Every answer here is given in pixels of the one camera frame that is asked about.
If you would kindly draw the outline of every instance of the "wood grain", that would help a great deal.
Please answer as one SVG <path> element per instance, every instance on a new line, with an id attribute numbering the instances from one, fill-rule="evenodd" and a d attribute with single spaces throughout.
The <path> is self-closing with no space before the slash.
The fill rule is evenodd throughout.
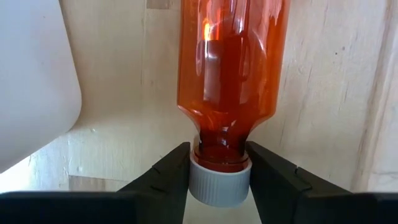
<path id="1" fill-rule="evenodd" d="M 177 108 L 179 16 L 178 11 L 146 10 L 141 129 L 146 167 L 181 142 L 192 142 L 197 133 Z"/>
<path id="2" fill-rule="evenodd" d="M 251 139 L 350 189 L 385 13 L 385 1 L 292 1 L 277 112 Z"/>
<path id="3" fill-rule="evenodd" d="M 383 45 L 353 178 L 355 191 L 398 191 L 398 3 L 387 3 Z"/>
<path id="4" fill-rule="evenodd" d="M 140 140 L 144 1 L 67 0 L 61 5 L 83 100 L 69 133 L 69 172 L 135 179 L 148 168 L 141 164 Z"/>

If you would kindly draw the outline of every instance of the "white screw cap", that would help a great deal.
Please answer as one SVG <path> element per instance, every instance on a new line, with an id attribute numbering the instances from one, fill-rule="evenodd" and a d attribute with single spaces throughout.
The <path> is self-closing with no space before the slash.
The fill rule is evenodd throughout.
<path id="1" fill-rule="evenodd" d="M 189 191 L 200 202 L 214 207 L 238 207 L 249 192 L 252 162 L 239 172 L 224 173 L 202 167 L 190 154 Z"/>

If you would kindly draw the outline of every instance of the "white surface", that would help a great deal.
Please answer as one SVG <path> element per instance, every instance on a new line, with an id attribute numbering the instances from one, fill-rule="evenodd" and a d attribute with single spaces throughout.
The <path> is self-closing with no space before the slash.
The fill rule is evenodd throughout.
<path id="1" fill-rule="evenodd" d="M 240 206 L 249 192 L 250 170 L 252 163 L 234 173 L 217 172 L 206 169 L 194 160 L 190 154 L 189 191 L 197 200 L 207 205 L 220 208 Z"/>
<path id="2" fill-rule="evenodd" d="M 0 30 L 3 172 L 73 126 L 81 93 L 58 1 L 0 1 Z"/>

